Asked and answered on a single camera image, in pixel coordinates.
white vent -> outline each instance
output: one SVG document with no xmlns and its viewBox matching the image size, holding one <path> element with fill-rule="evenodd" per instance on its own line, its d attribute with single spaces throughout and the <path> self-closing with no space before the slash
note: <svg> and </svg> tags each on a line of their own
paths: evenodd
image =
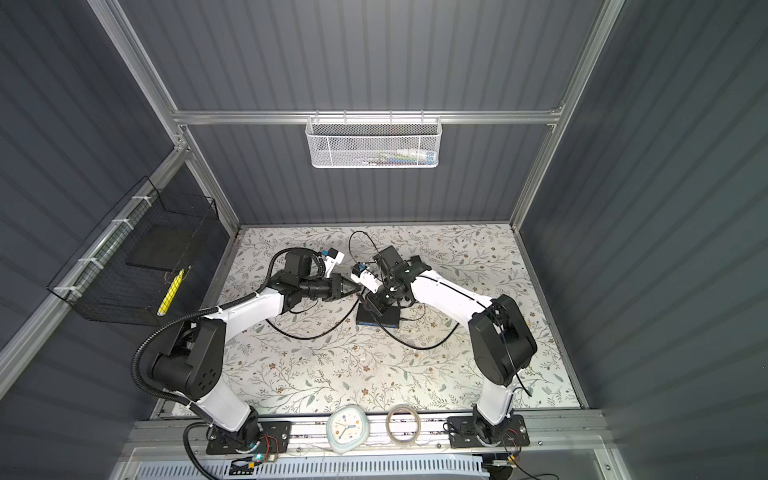
<svg viewBox="0 0 768 480">
<path fill-rule="evenodd" d="M 232 460 L 201 461 L 218 478 L 488 478 L 482 458 L 462 454 L 376 455 L 360 457 L 281 456 L 275 463 L 265 463 L 252 474 L 229 475 Z M 136 480 L 195 480 L 203 478 L 191 462 L 141 462 Z"/>
</svg>

black wire basket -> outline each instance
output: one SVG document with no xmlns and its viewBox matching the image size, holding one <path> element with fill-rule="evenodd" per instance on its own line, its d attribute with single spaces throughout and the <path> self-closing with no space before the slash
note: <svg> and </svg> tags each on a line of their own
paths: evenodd
<svg viewBox="0 0 768 480">
<path fill-rule="evenodd" d="M 159 326 L 189 313 L 205 294 L 195 260 L 218 222 L 214 199 L 152 190 L 88 258 L 73 254 L 48 290 L 85 319 Z"/>
</svg>

gray panel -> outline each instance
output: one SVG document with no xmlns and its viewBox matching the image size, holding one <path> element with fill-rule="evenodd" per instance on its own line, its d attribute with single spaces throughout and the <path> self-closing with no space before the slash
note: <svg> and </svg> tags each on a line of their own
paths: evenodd
<svg viewBox="0 0 768 480">
<path fill-rule="evenodd" d="M 1 1 L 0 71 L 5 345 L 172 144 L 86 2 Z M 147 334 L 68 315 L 0 401 L 0 477 L 106 478 L 153 405 L 127 374 Z"/>
<path fill-rule="evenodd" d="M 0 2 L 0 71 L 5 342 L 171 143 L 84 2 Z"/>
<path fill-rule="evenodd" d="M 183 110 L 556 108 L 600 2 L 123 2 Z"/>
<path fill-rule="evenodd" d="M 312 167 L 300 126 L 194 126 L 244 224 L 507 220 L 545 125 L 445 126 L 440 165 Z"/>
<path fill-rule="evenodd" d="M 522 227 L 634 478 L 762 475 L 767 15 L 628 2 Z"/>
</svg>

table surface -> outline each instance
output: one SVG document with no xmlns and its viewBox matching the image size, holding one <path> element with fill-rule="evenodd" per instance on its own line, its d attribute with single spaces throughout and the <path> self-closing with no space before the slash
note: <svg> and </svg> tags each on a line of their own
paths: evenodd
<svg viewBox="0 0 768 480">
<path fill-rule="evenodd" d="M 250 228 L 220 295 L 220 303 L 255 290 L 272 255 L 286 247 L 330 247 L 348 253 L 354 227 Z M 363 227 L 379 249 L 394 245 L 403 258 L 421 255 L 446 279 L 489 296 L 506 293 L 518 301 L 538 342 L 531 365 L 520 372 L 533 392 L 518 391 L 516 409 L 578 408 L 561 354 L 551 336 L 541 304 L 531 285 L 515 238 L 506 224 L 412 225 Z M 362 234 L 354 236 L 352 255 L 363 262 L 375 250 Z M 351 255 L 336 268 L 345 273 Z M 336 323 L 354 304 L 353 298 L 320 302 L 305 313 L 277 318 L 279 328 L 298 336 L 316 335 Z M 304 310 L 305 300 L 294 308 Z M 417 304 L 404 310 L 392 332 L 420 346 L 437 343 L 453 327 L 439 311 Z M 385 412 L 398 404 L 419 411 L 471 409 L 477 402 L 482 375 L 472 358 L 466 331 L 457 329 L 442 346 L 415 351 L 390 339 L 380 328 L 357 326 L 354 313 L 340 328 L 312 341 L 299 341 L 260 323 L 235 337 L 224 353 L 223 379 L 259 413 L 327 413 L 347 404 L 367 412 Z M 185 408 L 174 408 L 183 415 Z"/>
</svg>

metal bar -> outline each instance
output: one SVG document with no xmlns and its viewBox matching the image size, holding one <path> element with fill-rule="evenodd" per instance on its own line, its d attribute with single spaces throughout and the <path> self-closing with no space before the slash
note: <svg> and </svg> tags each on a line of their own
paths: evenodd
<svg viewBox="0 0 768 480">
<path fill-rule="evenodd" d="M 190 145 L 194 157 L 187 162 L 187 166 L 192 171 L 203 194 L 215 199 L 221 223 L 230 235 L 234 235 L 240 227 L 237 215 L 216 181 L 213 171 L 205 161 L 205 156 L 197 146 L 192 134 L 185 131 L 173 119 L 171 114 L 177 110 L 176 103 L 160 78 L 160 74 L 157 73 L 147 51 L 144 50 L 144 46 L 120 6 L 120 2 L 118 0 L 88 0 L 88 4 L 128 66 L 134 80 L 144 92 L 144 96 L 147 97 L 154 113 L 160 119 L 168 137 L 175 144 Z"/>
<path fill-rule="evenodd" d="M 594 456 L 605 480 L 631 480 L 618 449 L 595 449 Z"/>
<path fill-rule="evenodd" d="M 323 123 L 557 124 L 560 112 L 548 111 L 175 111 L 179 124 L 304 125 Z"/>
<path fill-rule="evenodd" d="M 115 218 L 127 217 L 140 202 L 144 201 L 137 197 L 147 196 L 153 190 L 152 184 L 157 188 L 164 187 L 176 174 L 181 165 L 184 164 L 187 153 L 185 147 L 175 147 L 150 176 L 149 181 L 144 182 L 134 197 L 125 204 Z M 104 246 L 110 235 L 116 231 L 119 225 L 119 222 L 110 222 L 107 228 L 101 232 L 101 235 L 85 251 L 83 257 L 94 256 Z M 66 287 L 72 285 L 81 275 L 86 263 L 77 262 L 67 272 L 58 286 Z M 69 305 L 66 302 L 63 302 L 54 294 L 48 295 L 27 319 L 21 329 L 5 344 L 2 352 L 0 352 L 0 399 L 22 374 L 48 337 L 56 330 L 58 324 L 69 313 L 69 310 Z"/>
<path fill-rule="evenodd" d="M 526 410 L 518 412 L 525 417 L 531 444 L 525 451 L 551 451 L 571 449 L 612 449 L 615 447 L 611 432 L 600 410 Z M 481 447 L 473 449 L 451 449 L 449 435 L 443 431 L 442 424 L 449 416 L 467 415 L 470 412 L 440 412 L 422 413 L 422 433 L 416 444 L 409 447 L 393 445 L 386 434 L 386 413 L 369 413 L 371 425 L 369 440 L 365 445 L 347 452 L 344 455 L 407 455 L 424 453 L 500 453 L 504 449 L 498 447 Z M 312 416 L 270 416 L 261 418 L 268 421 L 288 421 L 293 423 L 291 439 L 288 444 L 288 455 L 322 456 L 329 454 L 326 438 L 325 423 L 327 415 Z M 393 423 L 392 430 L 397 432 L 415 431 L 415 421 L 410 415 L 402 415 L 403 422 Z M 128 460 L 137 452 L 146 452 L 148 457 L 155 460 L 184 459 L 186 455 L 179 448 L 181 433 L 184 427 L 198 418 L 167 421 L 136 422 L 128 437 L 121 461 Z M 199 452 L 200 458 L 206 458 L 204 446 L 205 429 L 193 430 L 190 444 Z"/>
<path fill-rule="evenodd" d="M 588 409 L 589 403 L 587 402 L 587 396 L 584 394 L 584 390 L 581 388 L 581 384 L 579 383 L 576 372 L 574 371 L 573 363 L 571 363 L 571 358 L 568 356 L 568 351 L 565 349 L 565 344 L 563 343 L 563 339 L 560 336 L 560 330 L 558 330 L 558 324 L 554 321 L 552 311 L 550 310 L 549 304 L 547 303 L 547 297 L 544 295 L 544 290 L 541 289 L 541 283 L 538 281 L 538 276 L 536 276 L 536 270 L 534 270 L 531 258 L 528 256 L 528 251 L 525 249 L 523 238 L 520 236 L 519 230 L 516 230 L 513 232 L 513 234 L 515 236 L 515 242 L 520 249 L 520 255 L 523 257 L 525 268 L 528 270 L 528 276 L 531 277 L 533 290 L 536 293 L 536 297 L 538 298 L 539 303 L 541 304 L 544 317 L 547 319 L 549 331 L 552 334 L 552 338 L 554 339 L 555 344 L 558 346 L 560 356 L 563 359 L 563 366 L 565 367 L 565 371 L 568 373 L 568 378 L 571 379 L 571 384 L 574 387 L 576 399 L 578 400 L 579 404 L 581 404 L 582 408 Z"/>
<path fill-rule="evenodd" d="M 170 116 L 170 113 L 176 110 L 176 104 L 160 80 L 160 75 L 149 60 L 149 55 L 120 4 L 117 0 L 88 0 L 88 4 L 139 84 L 139 88 L 144 92 L 166 133 L 177 143 L 181 132 Z"/>
<path fill-rule="evenodd" d="M 605 42 L 611 34 L 622 6 L 624 6 L 624 0 L 604 0 L 603 2 L 598 18 L 595 20 L 587 44 L 563 97 L 560 121 L 552 129 L 551 135 L 545 139 L 545 143 L 531 168 L 531 173 L 525 181 L 520 199 L 509 219 L 509 223 L 515 231 L 520 229 L 525 216 L 528 214 L 528 210 L 531 208 L 534 196 L 541 186 L 541 180 L 547 173 L 549 164 L 558 150 L 560 141 L 568 125 L 571 123 L 574 111 L 581 100 L 584 89 L 587 87 L 589 77 L 592 75 L 594 66 L 598 62 L 600 53 L 603 51 Z"/>
</svg>

